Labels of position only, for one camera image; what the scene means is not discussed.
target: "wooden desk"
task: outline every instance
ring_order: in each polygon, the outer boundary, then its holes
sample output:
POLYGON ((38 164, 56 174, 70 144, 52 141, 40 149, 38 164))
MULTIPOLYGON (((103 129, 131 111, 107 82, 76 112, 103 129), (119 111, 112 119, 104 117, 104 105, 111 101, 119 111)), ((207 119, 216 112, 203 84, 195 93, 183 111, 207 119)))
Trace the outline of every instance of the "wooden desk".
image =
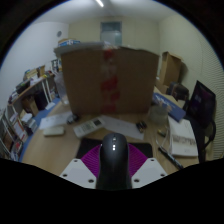
MULTIPOLYGON (((64 113, 69 111, 69 106, 63 106, 59 102, 55 108, 51 111, 48 116, 52 116, 59 113, 64 113)), ((94 116, 83 116, 78 123, 72 125, 63 125, 65 127, 65 134, 63 136, 57 137, 44 137, 43 130, 37 130, 31 139, 29 146, 24 154, 23 163, 37 166, 43 170, 46 170, 52 174, 59 176, 70 161, 75 158, 78 152, 80 140, 76 137, 73 127, 78 124, 81 124, 94 116)), ((125 114, 125 115, 109 115, 114 118, 122 119, 124 121, 129 121, 136 123, 140 120, 144 120, 148 125, 148 128, 145 131, 144 141, 126 137, 129 143, 131 142, 148 142, 152 145, 153 148, 153 157, 155 157, 167 174, 171 174, 177 171, 176 167, 170 163, 159 151, 158 146, 155 141, 155 135, 157 126, 152 122, 148 121, 146 114, 125 114)), ((93 139, 102 139, 106 134, 111 133, 106 129, 102 128, 90 135, 88 138, 93 139)), ((158 141, 162 142, 163 138, 158 136, 158 141)), ((198 163, 198 158, 178 158, 178 161, 184 166, 190 166, 198 163)))

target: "window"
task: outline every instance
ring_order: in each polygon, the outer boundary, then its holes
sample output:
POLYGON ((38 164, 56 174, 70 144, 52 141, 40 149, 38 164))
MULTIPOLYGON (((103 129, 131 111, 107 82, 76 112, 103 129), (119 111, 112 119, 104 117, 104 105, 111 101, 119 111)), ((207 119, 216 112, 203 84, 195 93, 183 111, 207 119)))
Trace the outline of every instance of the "window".
POLYGON ((102 22, 100 40, 115 46, 122 45, 121 22, 102 22))

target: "book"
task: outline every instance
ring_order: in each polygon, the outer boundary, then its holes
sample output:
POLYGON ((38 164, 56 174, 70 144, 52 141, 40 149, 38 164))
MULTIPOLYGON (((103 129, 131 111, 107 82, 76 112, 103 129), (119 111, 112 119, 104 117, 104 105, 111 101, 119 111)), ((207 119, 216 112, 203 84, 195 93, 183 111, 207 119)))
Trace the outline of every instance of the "book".
POLYGON ((180 122, 186 115, 183 109, 159 93, 153 93, 152 100, 155 104, 161 105, 163 108, 167 109, 168 115, 177 122, 180 122))
POLYGON ((198 156, 197 143, 190 121, 182 119, 179 123, 168 117, 170 126, 171 154, 176 156, 198 156))

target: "ceiling light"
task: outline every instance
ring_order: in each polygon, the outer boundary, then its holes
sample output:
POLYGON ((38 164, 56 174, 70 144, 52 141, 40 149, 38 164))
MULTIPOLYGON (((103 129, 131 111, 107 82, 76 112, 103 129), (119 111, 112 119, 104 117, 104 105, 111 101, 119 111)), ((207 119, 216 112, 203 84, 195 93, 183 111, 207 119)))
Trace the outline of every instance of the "ceiling light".
POLYGON ((100 0, 96 0, 96 1, 101 7, 103 7, 103 3, 100 0))

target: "notebook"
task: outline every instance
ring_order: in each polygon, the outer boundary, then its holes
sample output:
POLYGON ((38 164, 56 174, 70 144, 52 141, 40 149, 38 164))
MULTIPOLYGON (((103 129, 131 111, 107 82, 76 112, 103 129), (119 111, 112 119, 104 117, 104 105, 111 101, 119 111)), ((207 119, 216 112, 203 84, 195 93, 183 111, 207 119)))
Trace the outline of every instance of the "notebook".
POLYGON ((198 156, 197 143, 190 121, 182 119, 179 123, 168 117, 170 125, 171 154, 176 156, 198 156))

